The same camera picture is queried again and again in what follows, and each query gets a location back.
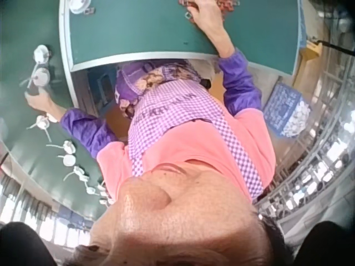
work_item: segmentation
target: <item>woman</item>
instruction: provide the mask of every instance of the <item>woman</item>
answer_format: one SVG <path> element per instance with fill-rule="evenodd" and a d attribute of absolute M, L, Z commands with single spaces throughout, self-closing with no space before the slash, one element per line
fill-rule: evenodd
<path fill-rule="evenodd" d="M 129 63 L 116 87 L 133 116 L 125 146 L 105 121 L 58 106 L 44 90 L 26 95 L 97 159 L 116 200 L 68 265 L 271 265 L 287 257 L 280 231 L 251 204 L 275 167 L 260 91 L 216 2 L 195 2 L 189 11 L 220 56 L 225 107 L 185 61 Z"/>

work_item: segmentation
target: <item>purple checkered apron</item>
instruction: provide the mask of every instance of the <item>purple checkered apron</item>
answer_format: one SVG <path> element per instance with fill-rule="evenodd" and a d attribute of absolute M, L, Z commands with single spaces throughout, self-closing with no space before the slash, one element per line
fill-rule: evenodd
<path fill-rule="evenodd" d="M 144 173 L 143 153 L 164 133 L 197 119 L 215 125 L 232 153 L 251 197 L 262 193 L 257 169 L 225 120 L 222 108 L 193 80 L 176 80 L 159 85 L 147 91 L 137 104 L 128 133 L 132 174 L 140 176 Z"/>

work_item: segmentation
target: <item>white dish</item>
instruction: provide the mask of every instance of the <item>white dish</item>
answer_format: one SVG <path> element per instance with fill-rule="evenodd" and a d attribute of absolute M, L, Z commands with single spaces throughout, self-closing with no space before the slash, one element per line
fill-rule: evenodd
<path fill-rule="evenodd" d="M 49 60 L 49 50 L 48 48 L 41 44 L 33 52 L 33 59 L 38 64 L 47 64 Z"/>
<path fill-rule="evenodd" d="M 70 0 L 69 9 L 73 14 L 81 14 L 90 6 L 91 0 Z"/>
<path fill-rule="evenodd" d="M 49 84 L 50 74 L 47 68 L 39 68 L 35 71 L 33 77 L 33 84 L 37 87 L 45 87 Z"/>

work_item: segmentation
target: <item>hand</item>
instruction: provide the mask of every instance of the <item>hand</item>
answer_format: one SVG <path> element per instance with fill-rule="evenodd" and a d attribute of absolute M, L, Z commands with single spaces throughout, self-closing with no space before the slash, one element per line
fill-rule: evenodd
<path fill-rule="evenodd" d="M 187 9 L 192 14 L 195 23 L 207 35 L 217 49 L 220 57 L 230 57 L 235 48 L 223 26 L 222 12 L 216 0 L 194 0 L 199 10 L 194 7 Z"/>
<path fill-rule="evenodd" d="M 52 99 L 45 89 L 39 87 L 38 92 L 38 95 L 30 95 L 28 92 L 24 93 L 28 105 L 39 111 L 49 112 L 53 105 Z"/>
<path fill-rule="evenodd" d="M 60 121 L 64 114 L 67 112 L 67 110 L 54 103 L 45 89 L 39 87 L 38 92 L 39 95 L 35 96 L 29 95 L 28 92 L 24 93 L 28 105 L 39 111 L 49 113 L 57 121 Z"/>

